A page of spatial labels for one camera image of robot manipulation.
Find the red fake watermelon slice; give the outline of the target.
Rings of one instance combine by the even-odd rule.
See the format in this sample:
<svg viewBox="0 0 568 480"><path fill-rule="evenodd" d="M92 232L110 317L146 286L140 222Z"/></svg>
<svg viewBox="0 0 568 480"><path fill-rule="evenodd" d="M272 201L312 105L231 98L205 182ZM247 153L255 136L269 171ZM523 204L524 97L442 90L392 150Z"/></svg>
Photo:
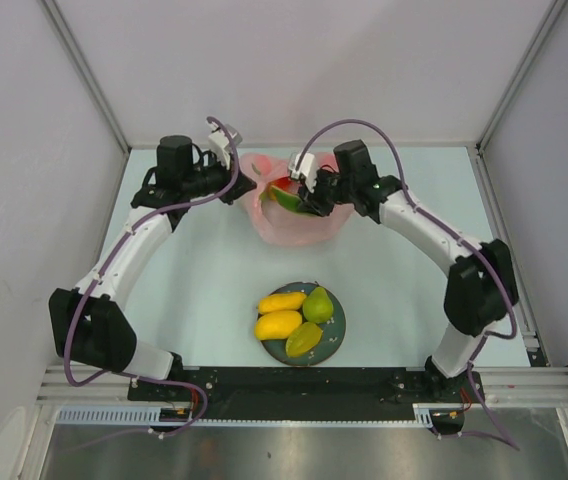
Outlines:
<svg viewBox="0 0 568 480"><path fill-rule="evenodd" d="M268 184L264 192L260 195L260 199L263 202L274 202L290 213L309 215L309 212L302 208L302 200L297 194L280 188L275 184Z"/></svg>

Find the pink plastic bag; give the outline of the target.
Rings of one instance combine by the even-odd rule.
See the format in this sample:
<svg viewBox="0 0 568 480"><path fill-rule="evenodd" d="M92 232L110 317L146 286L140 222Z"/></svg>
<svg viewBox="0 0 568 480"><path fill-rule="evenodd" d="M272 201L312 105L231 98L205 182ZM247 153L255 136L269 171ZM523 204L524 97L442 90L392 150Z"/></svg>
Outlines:
<svg viewBox="0 0 568 480"><path fill-rule="evenodd" d="M338 205L327 217L290 213L274 202L260 199L268 184L297 194L299 184L288 178L288 161L263 153L244 153L241 172L256 182L257 188L240 198L252 226L265 242L283 247L300 247L334 237L354 213L350 204Z"/></svg>

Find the green fake guava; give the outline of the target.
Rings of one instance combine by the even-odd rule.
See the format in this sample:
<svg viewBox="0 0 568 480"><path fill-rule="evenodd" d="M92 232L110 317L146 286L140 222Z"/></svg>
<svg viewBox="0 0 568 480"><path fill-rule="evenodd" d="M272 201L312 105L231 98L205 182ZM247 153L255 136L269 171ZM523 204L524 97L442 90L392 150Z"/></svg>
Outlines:
<svg viewBox="0 0 568 480"><path fill-rule="evenodd" d="M308 322L325 323L333 317L334 306L324 287L316 287L304 300L302 313Z"/></svg>

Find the yellow fake banana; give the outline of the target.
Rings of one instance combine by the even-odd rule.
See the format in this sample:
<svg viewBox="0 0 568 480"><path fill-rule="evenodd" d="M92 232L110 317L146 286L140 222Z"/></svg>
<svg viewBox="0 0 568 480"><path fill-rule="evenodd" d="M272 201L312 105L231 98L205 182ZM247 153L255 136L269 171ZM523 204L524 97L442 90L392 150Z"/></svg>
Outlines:
<svg viewBox="0 0 568 480"><path fill-rule="evenodd" d="M304 292L275 293L262 298L258 303L258 313L266 315L278 311L299 310L307 295Z"/></svg>

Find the yellow fake mango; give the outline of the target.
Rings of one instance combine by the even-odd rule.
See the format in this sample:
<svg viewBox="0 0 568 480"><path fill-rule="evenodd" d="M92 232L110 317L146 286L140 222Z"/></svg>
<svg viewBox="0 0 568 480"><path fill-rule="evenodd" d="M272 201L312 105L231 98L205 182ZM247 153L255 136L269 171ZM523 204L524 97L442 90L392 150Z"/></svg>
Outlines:
<svg viewBox="0 0 568 480"><path fill-rule="evenodd" d="M258 318L254 335L259 341L284 340L303 323L298 311L282 310L267 313Z"/></svg>

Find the yellow fake starfruit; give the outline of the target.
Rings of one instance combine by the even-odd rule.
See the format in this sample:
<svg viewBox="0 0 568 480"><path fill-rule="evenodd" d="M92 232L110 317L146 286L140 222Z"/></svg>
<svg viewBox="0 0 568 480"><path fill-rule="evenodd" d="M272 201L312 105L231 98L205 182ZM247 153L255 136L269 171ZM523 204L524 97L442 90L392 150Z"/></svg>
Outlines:
<svg viewBox="0 0 568 480"><path fill-rule="evenodd" d="M323 330L313 322L304 322L287 338L285 354L296 358L312 350L320 343Z"/></svg>

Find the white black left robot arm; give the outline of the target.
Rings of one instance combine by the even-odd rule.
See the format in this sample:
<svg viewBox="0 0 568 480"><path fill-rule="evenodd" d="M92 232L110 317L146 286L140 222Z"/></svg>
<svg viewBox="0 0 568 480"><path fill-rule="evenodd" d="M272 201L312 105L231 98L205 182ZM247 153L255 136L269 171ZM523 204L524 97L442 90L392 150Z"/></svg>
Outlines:
<svg viewBox="0 0 568 480"><path fill-rule="evenodd" d="M58 356L68 382L80 385L71 364L150 382L161 398L178 397L185 387L180 355L143 342L124 307L146 265L193 207L212 200L231 204L255 189L242 174L240 135L230 126L214 129L201 150L183 135L162 138L156 164L131 201L124 227L111 247L72 289L56 289L49 312Z"/></svg>

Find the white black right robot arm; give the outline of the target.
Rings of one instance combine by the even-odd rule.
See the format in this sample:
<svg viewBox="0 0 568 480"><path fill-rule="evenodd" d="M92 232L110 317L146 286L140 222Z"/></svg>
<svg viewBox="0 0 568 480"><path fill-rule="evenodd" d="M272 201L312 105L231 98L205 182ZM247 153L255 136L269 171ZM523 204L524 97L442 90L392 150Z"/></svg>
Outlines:
<svg viewBox="0 0 568 480"><path fill-rule="evenodd" d="M519 301L511 251L500 239L481 242L453 228L417 200L398 176L379 174L360 140L334 148L335 168L298 153L288 175L299 184L298 212L326 217L337 205L351 205L362 217L399 233L446 275L443 308L448 326L427 359L427 393L448 401L461 389L460 376L478 356L493 326L513 320Z"/></svg>

